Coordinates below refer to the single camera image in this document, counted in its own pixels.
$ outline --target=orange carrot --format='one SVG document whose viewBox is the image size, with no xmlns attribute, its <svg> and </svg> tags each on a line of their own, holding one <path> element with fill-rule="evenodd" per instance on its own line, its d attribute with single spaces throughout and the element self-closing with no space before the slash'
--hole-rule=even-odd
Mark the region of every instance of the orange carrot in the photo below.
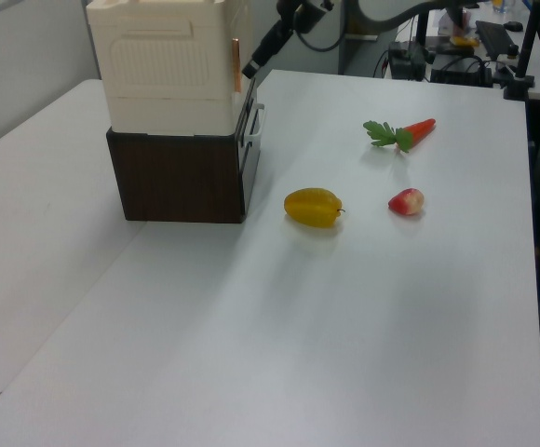
<svg viewBox="0 0 540 447">
<path fill-rule="evenodd" d="M 412 124 L 404 128 L 412 135 L 412 146 L 415 146 L 419 141 L 425 138 L 436 126 L 436 120 L 433 118 L 426 119 L 420 123 Z"/>
</svg>

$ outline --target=gray wall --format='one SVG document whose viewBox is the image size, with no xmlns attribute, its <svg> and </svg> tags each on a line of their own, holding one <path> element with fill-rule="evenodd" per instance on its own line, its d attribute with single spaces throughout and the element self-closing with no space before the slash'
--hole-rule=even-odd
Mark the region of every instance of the gray wall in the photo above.
<svg viewBox="0 0 540 447">
<path fill-rule="evenodd" d="M 22 0 L 0 11 L 0 137 L 96 77 L 81 0 Z"/>
</svg>

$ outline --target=dark wooden box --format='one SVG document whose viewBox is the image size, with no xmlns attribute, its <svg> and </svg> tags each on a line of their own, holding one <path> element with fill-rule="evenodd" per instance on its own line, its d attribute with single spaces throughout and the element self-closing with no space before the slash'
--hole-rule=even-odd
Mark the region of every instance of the dark wooden box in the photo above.
<svg viewBox="0 0 540 447">
<path fill-rule="evenodd" d="M 251 83 L 230 136 L 106 134 L 125 217 L 129 221 L 239 224 L 247 214 L 259 143 Z"/>
</svg>

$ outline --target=white container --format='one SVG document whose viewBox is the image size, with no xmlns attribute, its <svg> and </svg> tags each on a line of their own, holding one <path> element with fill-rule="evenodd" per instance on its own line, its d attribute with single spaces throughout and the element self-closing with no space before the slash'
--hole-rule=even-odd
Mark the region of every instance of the white container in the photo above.
<svg viewBox="0 0 540 447">
<path fill-rule="evenodd" d="M 251 56 L 248 0 L 94 0 L 87 11 L 113 131 L 235 132 L 250 87 L 240 73 Z"/>
</svg>

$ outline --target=carrot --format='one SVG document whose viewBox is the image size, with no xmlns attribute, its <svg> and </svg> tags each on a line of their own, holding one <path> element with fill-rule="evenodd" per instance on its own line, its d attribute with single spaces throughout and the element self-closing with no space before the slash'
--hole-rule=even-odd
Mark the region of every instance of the carrot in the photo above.
<svg viewBox="0 0 540 447">
<path fill-rule="evenodd" d="M 436 126 L 436 120 L 434 118 L 426 119 L 420 123 L 412 124 L 404 128 L 409 131 L 412 135 L 412 147 L 415 146 L 419 141 L 425 138 L 429 132 L 431 132 Z"/>
<path fill-rule="evenodd" d="M 433 130 L 435 125 L 436 120 L 433 118 L 398 129 L 391 128 L 388 123 L 380 124 L 375 121 L 363 123 L 363 127 L 373 139 L 371 144 L 386 146 L 396 143 L 402 152 L 409 152 L 413 146 Z"/>
</svg>

